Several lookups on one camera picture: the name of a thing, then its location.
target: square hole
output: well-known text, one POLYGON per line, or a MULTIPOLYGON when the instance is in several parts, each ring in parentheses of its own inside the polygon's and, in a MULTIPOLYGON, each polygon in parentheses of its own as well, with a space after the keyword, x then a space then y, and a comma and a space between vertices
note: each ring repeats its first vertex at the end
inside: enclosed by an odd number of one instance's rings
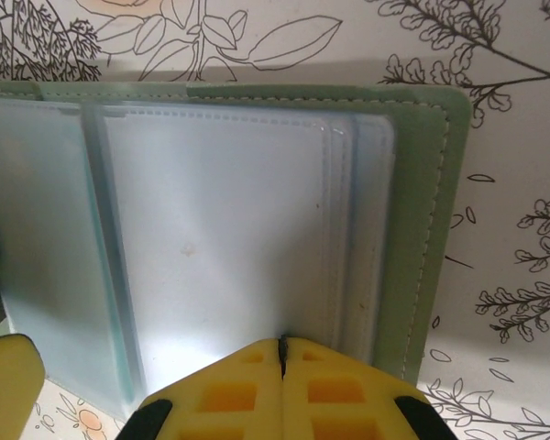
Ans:
POLYGON ((182 431, 179 440, 243 440, 242 428, 213 428, 182 431))
POLYGON ((204 390, 199 411, 202 413, 253 411, 256 398, 257 385, 252 382, 214 383, 204 390))
POLYGON ((309 403, 362 403, 365 394, 353 378, 320 378, 308 382, 309 403))
POLYGON ((372 419, 312 419, 313 440, 385 440, 372 419))

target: green leather cover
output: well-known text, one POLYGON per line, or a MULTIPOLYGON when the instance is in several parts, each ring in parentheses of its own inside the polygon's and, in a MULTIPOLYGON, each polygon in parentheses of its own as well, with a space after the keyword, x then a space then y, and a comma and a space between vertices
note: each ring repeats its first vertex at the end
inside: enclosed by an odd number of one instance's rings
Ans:
POLYGON ((470 120, 465 95, 433 86, 0 82, 0 96, 273 105, 386 115, 397 135, 374 366, 415 383, 470 120))

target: black rubber pad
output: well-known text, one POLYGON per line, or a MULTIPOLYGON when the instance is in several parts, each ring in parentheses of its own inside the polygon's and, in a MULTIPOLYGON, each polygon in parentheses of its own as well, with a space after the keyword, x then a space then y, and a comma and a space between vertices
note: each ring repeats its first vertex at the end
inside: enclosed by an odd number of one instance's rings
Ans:
POLYGON ((155 440, 172 407, 171 401, 161 399, 136 410, 116 440, 155 440))
POLYGON ((419 440, 457 440, 432 405, 411 396, 398 397, 395 403, 419 440))

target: small stain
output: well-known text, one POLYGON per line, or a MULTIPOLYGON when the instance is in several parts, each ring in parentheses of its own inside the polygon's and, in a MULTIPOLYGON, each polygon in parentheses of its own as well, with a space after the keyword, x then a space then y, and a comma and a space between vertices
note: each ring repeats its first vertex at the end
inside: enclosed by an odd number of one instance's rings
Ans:
POLYGON ((195 246, 192 243, 188 243, 181 248, 180 252, 186 257, 191 257, 195 254, 195 246))

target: botanical wallpaper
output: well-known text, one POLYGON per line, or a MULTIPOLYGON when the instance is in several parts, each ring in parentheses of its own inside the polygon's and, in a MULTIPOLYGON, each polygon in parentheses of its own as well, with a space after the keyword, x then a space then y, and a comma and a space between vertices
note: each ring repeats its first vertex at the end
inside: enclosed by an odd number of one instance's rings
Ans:
MULTIPOLYGON (((550 440, 550 0, 0 0, 0 79, 459 87, 419 387, 461 439, 550 440)), ((23 438, 117 430, 48 383, 23 438)))

